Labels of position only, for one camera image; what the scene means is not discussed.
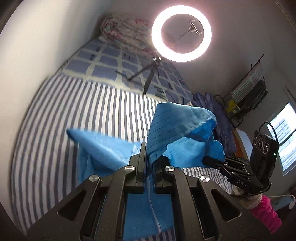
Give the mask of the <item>right forearm pink sleeve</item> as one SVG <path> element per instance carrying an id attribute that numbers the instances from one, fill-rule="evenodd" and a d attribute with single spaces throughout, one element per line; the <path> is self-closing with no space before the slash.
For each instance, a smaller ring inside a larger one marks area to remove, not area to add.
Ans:
<path id="1" fill-rule="evenodd" d="M 271 205 L 271 200 L 264 195 L 260 197 L 260 202 L 249 211 L 263 223 L 272 234 L 276 233 L 282 225 L 281 219 Z"/>

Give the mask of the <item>right hand white glove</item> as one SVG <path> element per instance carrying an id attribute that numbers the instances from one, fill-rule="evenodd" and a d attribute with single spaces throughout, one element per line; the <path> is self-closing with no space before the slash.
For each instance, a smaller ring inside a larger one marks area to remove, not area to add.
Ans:
<path id="1" fill-rule="evenodd" d="M 256 208 L 262 201 L 262 194 L 244 196 L 244 191 L 237 186 L 233 187 L 231 194 L 239 199 L 240 204 L 247 210 Z"/>

